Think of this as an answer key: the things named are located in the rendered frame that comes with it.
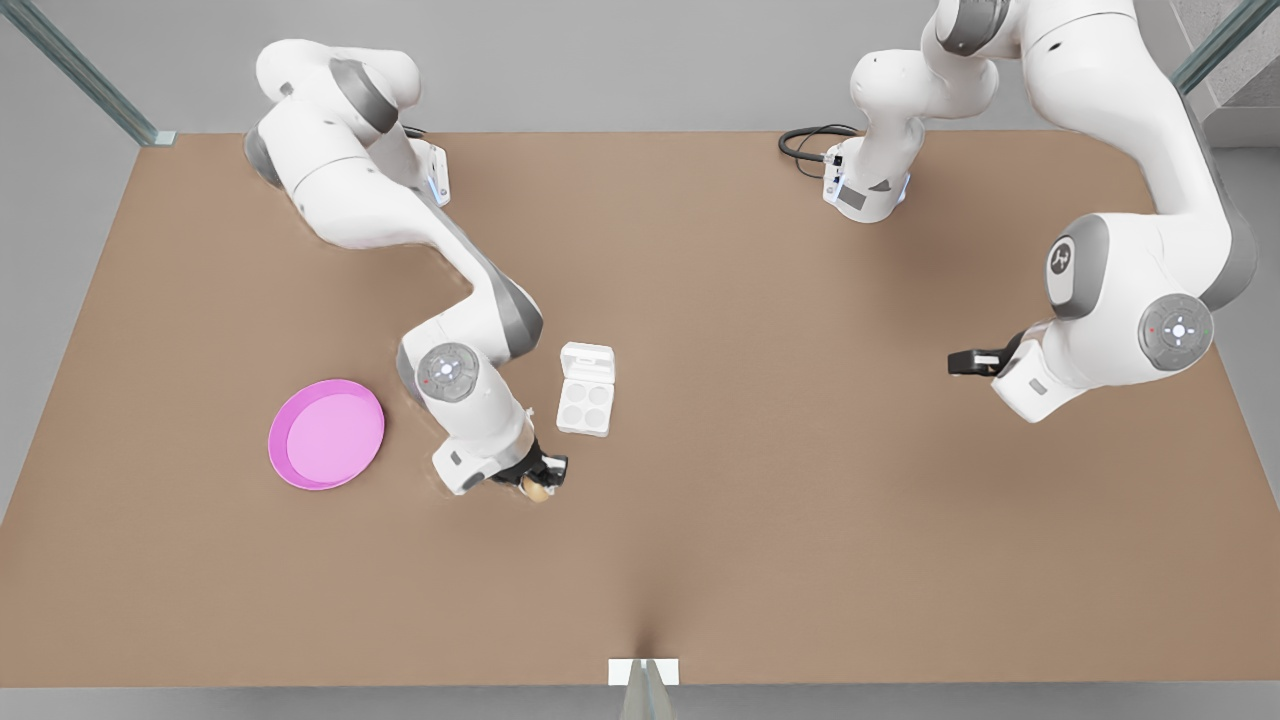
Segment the white egg box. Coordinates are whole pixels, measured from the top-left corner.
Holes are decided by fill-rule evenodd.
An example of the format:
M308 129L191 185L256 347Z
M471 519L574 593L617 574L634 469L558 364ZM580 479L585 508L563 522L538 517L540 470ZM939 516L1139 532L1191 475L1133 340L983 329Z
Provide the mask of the white egg box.
M604 345L568 342L559 351L563 386L556 423L561 432L607 437L614 401L616 361Z

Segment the silver frame post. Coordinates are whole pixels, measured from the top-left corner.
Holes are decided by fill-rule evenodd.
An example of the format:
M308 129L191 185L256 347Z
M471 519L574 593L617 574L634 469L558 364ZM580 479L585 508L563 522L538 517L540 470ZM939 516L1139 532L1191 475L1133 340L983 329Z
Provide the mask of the silver frame post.
M625 687L620 720L678 720L668 692L680 684L677 659L609 659L608 684Z
M0 0L0 14L137 145L170 147L175 143L177 132L159 129L147 119L32 0Z
M1171 74L1171 82L1179 94L1189 96L1277 9L1280 0L1238 0Z

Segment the pink round plate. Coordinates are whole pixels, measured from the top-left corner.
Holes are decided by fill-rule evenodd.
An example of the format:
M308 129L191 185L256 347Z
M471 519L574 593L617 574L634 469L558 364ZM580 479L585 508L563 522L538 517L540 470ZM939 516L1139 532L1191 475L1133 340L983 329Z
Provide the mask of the pink round plate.
M268 457L289 486L333 489L365 471L385 437L385 415L367 387L326 379L303 387L276 411Z

